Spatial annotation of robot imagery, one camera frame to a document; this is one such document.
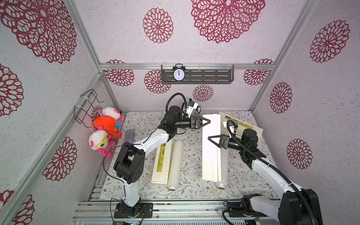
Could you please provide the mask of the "cream wrap dispenser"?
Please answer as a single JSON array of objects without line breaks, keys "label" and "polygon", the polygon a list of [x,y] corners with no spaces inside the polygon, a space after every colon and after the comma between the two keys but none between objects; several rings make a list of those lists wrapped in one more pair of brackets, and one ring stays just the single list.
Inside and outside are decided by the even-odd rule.
[{"label": "cream wrap dispenser", "polygon": [[168,183],[172,148],[173,148],[173,140],[170,140],[167,143],[162,144],[157,148],[151,183],[153,184]]},{"label": "cream wrap dispenser", "polygon": [[207,114],[204,118],[211,123],[202,127],[202,179],[218,182],[221,180],[221,149],[212,144],[209,136],[220,135],[221,119],[219,114]]}]

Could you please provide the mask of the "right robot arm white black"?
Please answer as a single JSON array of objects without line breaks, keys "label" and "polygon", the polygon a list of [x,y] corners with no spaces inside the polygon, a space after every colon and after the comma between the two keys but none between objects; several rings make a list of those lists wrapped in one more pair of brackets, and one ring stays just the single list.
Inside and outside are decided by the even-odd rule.
[{"label": "right robot arm white black", "polygon": [[228,135],[209,136],[207,139],[213,143],[217,138],[219,142],[214,144],[218,148],[238,151],[242,161],[265,179],[279,199],[271,200],[260,194],[245,195],[239,209],[235,210],[232,204],[227,203],[227,210],[222,213],[267,216],[281,225],[323,224],[319,198],[315,191],[302,188],[269,162],[257,147],[258,136],[255,130],[246,128],[241,138],[238,138],[237,127],[236,122],[228,120]]}]

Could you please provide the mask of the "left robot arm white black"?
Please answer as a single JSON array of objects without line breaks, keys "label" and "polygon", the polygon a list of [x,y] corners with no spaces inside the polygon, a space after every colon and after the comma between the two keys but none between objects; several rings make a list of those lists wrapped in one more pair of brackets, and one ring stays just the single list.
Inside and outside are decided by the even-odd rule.
[{"label": "left robot arm white black", "polygon": [[160,145],[172,140],[179,128],[201,129],[211,121],[200,115],[193,116],[195,102],[187,102],[182,93],[173,94],[165,107],[165,116],[147,138],[135,143],[125,142],[115,160],[113,169],[123,182],[123,204],[134,209],[140,203],[137,181],[143,173],[145,157]]}]

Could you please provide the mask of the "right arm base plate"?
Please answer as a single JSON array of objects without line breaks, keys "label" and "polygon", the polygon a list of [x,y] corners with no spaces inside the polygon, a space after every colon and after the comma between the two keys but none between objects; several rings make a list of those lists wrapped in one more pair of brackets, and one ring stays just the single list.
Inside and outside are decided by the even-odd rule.
[{"label": "right arm base plate", "polygon": [[240,199],[240,201],[236,202],[229,202],[224,201],[223,205],[227,208],[229,212],[230,217],[235,216],[260,216],[265,217],[265,214],[262,214],[260,212],[254,211],[250,205],[250,199],[253,197],[261,197],[260,194],[249,194],[244,195],[243,198]]}]

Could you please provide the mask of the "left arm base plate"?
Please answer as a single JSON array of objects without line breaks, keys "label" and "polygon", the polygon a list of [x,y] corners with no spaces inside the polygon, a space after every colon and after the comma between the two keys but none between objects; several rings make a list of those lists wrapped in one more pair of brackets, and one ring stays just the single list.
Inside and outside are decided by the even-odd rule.
[{"label": "left arm base plate", "polygon": [[116,205],[115,218],[152,218],[153,203],[139,201],[135,206],[130,207],[120,202]]}]

